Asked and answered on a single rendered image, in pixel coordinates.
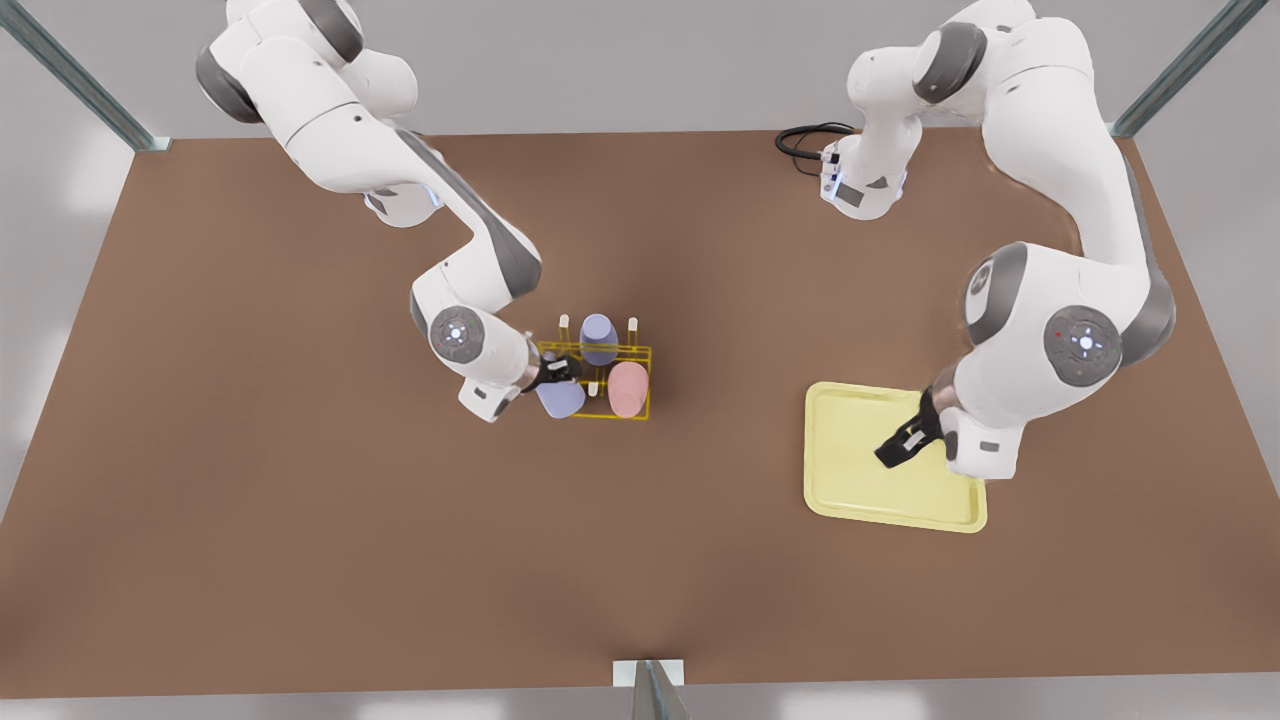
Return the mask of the purple cup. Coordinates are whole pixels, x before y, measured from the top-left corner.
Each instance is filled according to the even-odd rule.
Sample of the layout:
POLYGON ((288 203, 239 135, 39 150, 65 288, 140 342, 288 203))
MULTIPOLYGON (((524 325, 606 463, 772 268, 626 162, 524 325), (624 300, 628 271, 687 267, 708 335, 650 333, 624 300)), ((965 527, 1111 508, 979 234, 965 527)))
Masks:
POLYGON ((585 388, 576 380, 541 383, 535 388, 549 416, 563 419, 579 413, 585 404, 585 388))
POLYGON ((613 322, 600 314, 588 315, 579 333, 582 360, 591 366, 609 366, 618 356, 620 337, 613 322))

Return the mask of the pale yellow tray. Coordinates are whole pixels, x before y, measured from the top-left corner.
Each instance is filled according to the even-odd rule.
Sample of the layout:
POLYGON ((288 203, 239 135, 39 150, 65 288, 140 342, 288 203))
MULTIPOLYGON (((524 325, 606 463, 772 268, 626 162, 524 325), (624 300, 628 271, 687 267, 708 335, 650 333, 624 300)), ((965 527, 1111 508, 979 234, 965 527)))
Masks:
POLYGON ((874 455, 918 410, 916 391, 817 382, 805 396, 804 498, 828 518, 972 534, 988 520, 982 480, 951 473, 934 442, 886 468, 874 455))

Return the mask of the pink cup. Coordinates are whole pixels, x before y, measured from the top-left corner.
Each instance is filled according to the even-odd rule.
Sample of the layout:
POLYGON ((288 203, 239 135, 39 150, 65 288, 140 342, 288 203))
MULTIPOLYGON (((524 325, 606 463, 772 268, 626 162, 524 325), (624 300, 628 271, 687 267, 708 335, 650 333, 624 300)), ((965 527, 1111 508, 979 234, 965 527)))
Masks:
POLYGON ((620 418, 635 418, 643 414, 649 382, 648 370, 640 363, 625 361, 613 365, 605 387, 612 413, 620 418))

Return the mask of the silver frame post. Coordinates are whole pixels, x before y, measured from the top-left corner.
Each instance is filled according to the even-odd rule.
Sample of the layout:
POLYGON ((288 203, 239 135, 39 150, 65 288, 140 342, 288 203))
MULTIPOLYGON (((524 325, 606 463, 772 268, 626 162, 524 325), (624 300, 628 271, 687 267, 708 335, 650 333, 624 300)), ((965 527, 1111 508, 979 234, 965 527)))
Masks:
POLYGON ((630 720, 691 720, 678 696, 685 685, 682 659, 616 660, 612 683, 632 691, 630 720))
POLYGON ((133 152, 165 152, 169 137, 147 131, 18 0, 0 0, 3 27, 133 152))
POLYGON ((1270 0, 1226 0, 1196 37, 1108 124, 1110 135, 1114 138, 1135 137, 1267 4, 1270 0))

